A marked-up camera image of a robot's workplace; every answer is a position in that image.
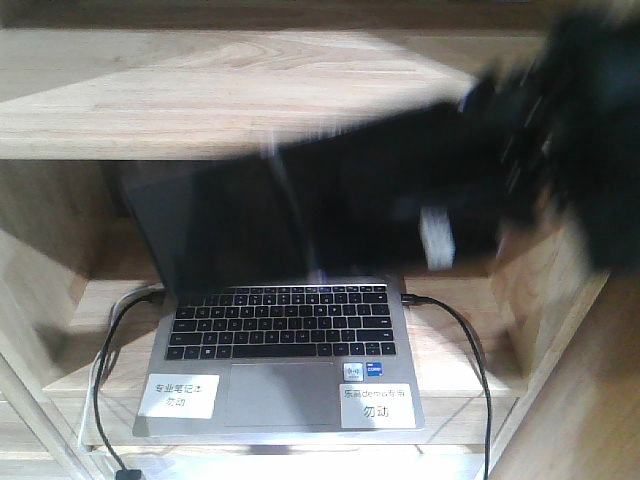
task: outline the power cord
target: power cord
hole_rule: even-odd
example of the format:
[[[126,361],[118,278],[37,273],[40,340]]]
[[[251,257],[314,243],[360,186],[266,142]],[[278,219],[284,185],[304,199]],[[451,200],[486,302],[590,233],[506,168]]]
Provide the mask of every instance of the power cord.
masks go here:
[[[109,439],[107,438],[107,435],[102,428],[102,421],[100,420],[100,410],[98,406],[98,392],[100,390],[100,383],[102,381],[105,363],[109,354],[109,347],[111,346],[111,341],[113,340],[120,321],[134,305],[137,305],[140,302],[158,303],[163,299],[164,288],[160,284],[138,288],[121,297],[111,309],[111,326],[109,328],[109,333],[107,334],[107,338],[105,339],[104,344],[102,345],[102,349],[98,354],[99,364],[93,383],[93,411],[95,415],[96,427],[98,429],[98,433],[100,434],[100,438],[102,438],[105,447],[120,466],[120,470],[116,472],[116,480],[140,480],[142,478],[142,470],[128,469],[125,466],[120,456],[111,446],[111,442],[109,442]]]
[[[476,358],[476,362],[478,364],[478,371],[480,372],[480,383],[482,384],[482,389],[484,390],[484,396],[487,400],[487,428],[484,435],[484,480],[489,479],[489,464],[490,464],[490,450],[491,450],[491,422],[493,419],[493,408],[491,406],[491,391],[489,390],[489,383],[487,382],[487,375],[485,371],[484,361],[482,359],[482,355],[480,353],[481,346],[479,345],[479,341],[473,335],[471,326],[469,322],[460,315],[457,311],[451,308],[444,302],[440,300],[436,300],[435,298],[425,297],[420,295],[414,295],[411,293],[403,293],[402,294],[402,305],[406,307],[411,306],[419,306],[419,305],[436,305],[443,310],[445,310],[449,315],[457,320],[464,331],[464,334],[467,336],[467,340],[471,345],[471,349],[473,350],[473,355]]]

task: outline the silver laptop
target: silver laptop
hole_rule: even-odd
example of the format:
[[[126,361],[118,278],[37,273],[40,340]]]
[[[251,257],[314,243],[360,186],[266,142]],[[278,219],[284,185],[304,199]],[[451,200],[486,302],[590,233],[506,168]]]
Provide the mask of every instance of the silver laptop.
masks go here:
[[[134,435],[265,443],[423,427],[399,298],[352,278],[183,299],[158,328]]]
[[[291,443],[423,426],[397,284],[351,274],[377,271],[389,249],[411,252],[406,225],[350,218],[331,188],[337,167],[314,175],[313,165],[274,173],[246,158],[125,172],[170,292],[134,435]],[[274,280],[291,278],[307,280]]]

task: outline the black cable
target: black cable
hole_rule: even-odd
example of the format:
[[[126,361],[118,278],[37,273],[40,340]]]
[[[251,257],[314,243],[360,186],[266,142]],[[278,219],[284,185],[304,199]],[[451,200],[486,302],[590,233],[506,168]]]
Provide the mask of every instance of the black cable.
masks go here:
[[[121,472],[118,472],[118,474],[116,475],[117,479],[141,478],[142,472],[140,472],[140,470],[129,470],[125,466],[120,456],[116,453],[116,451],[111,446],[111,442],[109,442],[109,439],[107,438],[107,435],[104,432],[104,429],[102,428],[102,422],[100,420],[100,411],[98,409],[98,391],[100,389],[100,383],[102,382],[102,374],[104,372],[105,362],[107,360],[107,355],[109,353],[109,347],[111,345],[111,341],[113,340],[113,336],[116,333],[116,329],[120,324],[120,320],[122,320],[122,317],[124,317],[124,315],[134,305],[137,305],[138,303],[144,302],[144,301],[153,301],[155,298],[157,298],[158,294],[163,295],[163,292],[154,291],[154,292],[148,293],[146,295],[143,295],[141,297],[131,300],[127,305],[125,305],[125,307],[120,311],[120,313],[118,313],[118,316],[115,318],[113,324],[111,325],[111,328],[109,329],[109,333],[107,334],[107,338],[105,339],[102,349],[100,350],[100,363],[98,365],[98,370],[96,371],[96,378],[93,383],[93,413],[96,420],[96,427],[98,429],[98,433],[100,434],[100,438],[102,438],[102,441],[104,442],[105,447],[107,447],[107,450],[109,451],[111,456],[120,466]]]
[[[489,382],[487,382],[487,375],[485,371],[484,361],[482,360],[482,355],[480,354],[480,347],[478,345],[478,341],[473,336],[471,331],[471,327],[469,326],[468,321],[457,311],[451,308],[444,302],[440,300],[436,300],[435,298],[413,295],[410,293],[402,294],[402,304],[405,306],[417,306],[417,305],[436,305],[443,310],[445,310],[449,315],[457,320],[457,322],[462,327],[464,334],[467,336],[467,340],[471,345],[471,349],[473,350],[473,355],[476,357],[476,362],[478,363],[478,371],[480,372],[480,383],[482,384],[482,389],[484,390],[484,396],[487,400],[487,428],[485,430],[484,435],[484,480],[489,479],[489,464],[490,464],[490,450],[491,450],[491,422],[493,420],[493,408],[491,406],[491,391],[489,390]]]

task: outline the white label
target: white label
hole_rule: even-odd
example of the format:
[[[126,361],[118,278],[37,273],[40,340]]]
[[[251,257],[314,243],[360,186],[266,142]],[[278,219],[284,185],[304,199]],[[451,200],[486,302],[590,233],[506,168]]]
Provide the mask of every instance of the white label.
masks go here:
[[[139,415],[168,418],[211,418],[219,375],[149,375]]]
[[[342,428],[415,428],[407,383],[340,384]]]

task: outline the laptop keyboard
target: laptop keyboard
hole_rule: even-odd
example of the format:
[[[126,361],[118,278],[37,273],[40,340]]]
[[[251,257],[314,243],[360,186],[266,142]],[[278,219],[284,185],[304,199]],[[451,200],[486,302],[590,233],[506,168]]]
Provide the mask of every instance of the laptop keyboard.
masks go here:
[[[167,360],[395,355],[385,285],[227,288],[179,302]]]

